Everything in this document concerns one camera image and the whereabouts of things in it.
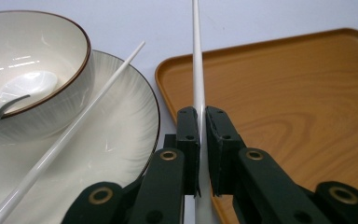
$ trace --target white table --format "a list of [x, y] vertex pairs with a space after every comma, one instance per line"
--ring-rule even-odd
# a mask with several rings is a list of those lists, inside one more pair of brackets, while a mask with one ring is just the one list
[[[155, 82], [157, 66], [172, 56], [192, 53], [190, 0], [49, 0], [3, 1], [1, 10], [30, 9], [51, 12], [82, 26], [92, 48], [125, 59], [144, 40], [134, 59], [158, 98], [161, 129], [175, 127]], [[221, 49], [348, 27], [358, 30], [358, 0], [200, 0], [203, 50]], [[194, 201], [186, 197], [185, 223], [194, 223]]]

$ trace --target brown tray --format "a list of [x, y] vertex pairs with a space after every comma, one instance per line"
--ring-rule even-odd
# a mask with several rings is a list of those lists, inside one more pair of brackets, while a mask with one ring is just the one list
[[[206, 105], [225, 110], [248, 147], [266, 150], [310, 190], [358, 188], [358, 31], [342, 29], [203, 53]], [[192, 56], [171, 58], [156, 82], [176, 122], [192, 105]], [[231, 198], [213, 198], [223, 223]]]

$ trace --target tray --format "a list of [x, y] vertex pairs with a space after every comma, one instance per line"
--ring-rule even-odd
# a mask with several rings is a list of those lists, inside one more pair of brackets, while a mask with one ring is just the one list
[[[310, 190], [358, 188], [358, 31], [341, 29], [203, 53], [206, 105], [225, 110], [248, 147], [266, 150]], [[192, 105], [192, 55], [162, 62], [156, 82], [176, 122]], [[222, 223], [231, 198], [213, 198]]]

